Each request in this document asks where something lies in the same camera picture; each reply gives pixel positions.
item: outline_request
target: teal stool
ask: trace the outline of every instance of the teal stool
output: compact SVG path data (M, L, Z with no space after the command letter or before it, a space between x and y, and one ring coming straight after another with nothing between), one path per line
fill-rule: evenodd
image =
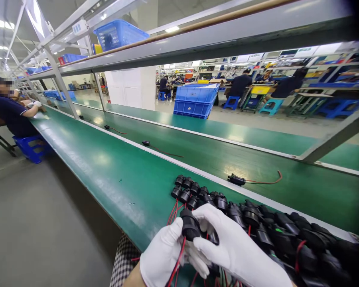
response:
M270 115L275 115L283 101L283 99L268 100L267 103L259 110L259 114L262 112L268 112Z

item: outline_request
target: yellow bin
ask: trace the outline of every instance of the yellow bin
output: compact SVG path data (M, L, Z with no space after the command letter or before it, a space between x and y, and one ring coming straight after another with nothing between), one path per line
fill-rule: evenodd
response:
M252 88L252 94L268 94L272 87L269 86L255 86Z

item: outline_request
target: hand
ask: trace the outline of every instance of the hand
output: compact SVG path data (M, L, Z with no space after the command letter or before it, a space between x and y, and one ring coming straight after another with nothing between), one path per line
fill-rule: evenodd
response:
M183 237L182 218L176 218L172 225L163 227L153 238L148 248L140 257L140 272L147 287L165 286L177 263L181 251ZM206 278L209 269L199 252L188 244L185 246L181 265L190 262L201 277Z
M220 210L205 204L193 211L201 230L219 237L216 246L195 238L194 246L211 262L221 266L245 285L253 287L291 287L286 272L272 261L233 220Z

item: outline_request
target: ceiling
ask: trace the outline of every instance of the ceiling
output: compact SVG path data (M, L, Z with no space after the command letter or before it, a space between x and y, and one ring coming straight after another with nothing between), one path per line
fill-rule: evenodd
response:
M148 0L146 5L150 5L152 2L158 2L158 26L162 26L229 1L230 0ZM232 10L241 9L244 6L263 1L265 0L248 1L246 5L235 7ZM44 18L50 22L54 29L62 24L84 2L85 0L38 0ZM112 2L113 0L102 0L100 7ZM0 0L0 20L16 24L20 7L21 0ZM0 46L8 47L12 35L13 31L11 29L0 28ZM19 61L21 61L27 57L29 50L33 50L36 44L38 44L37 35L26 12L23 14L17 36L23 41L25 46L16 39L12 50ZM91 39L92 41L96 41L97 38L93 34ZM0 50L0 57L4 58L6 52L5 50ZM66 48L62 54L65 53L79 54L79 51L76 48ZM8 60L8 64L10 67L16 67L12 58Z

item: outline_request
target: navy shirt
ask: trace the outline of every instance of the navy shirt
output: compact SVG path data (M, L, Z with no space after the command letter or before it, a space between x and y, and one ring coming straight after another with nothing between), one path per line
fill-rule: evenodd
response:
M0 118L15 136L25 138L38 132L27 117L22 114L28 109L14 100L0 96Z
M160 81L160 90L166 90L166 84L168 83L168 79L163 77Z
M272 98L287 98L293 90L299 89L303 84L303 79L289 77L281 80L276 90L271 94Z
M238 76L231 81L231 84L229 96L242 97L245 92L245 88L252 85L252 78L248 75Z

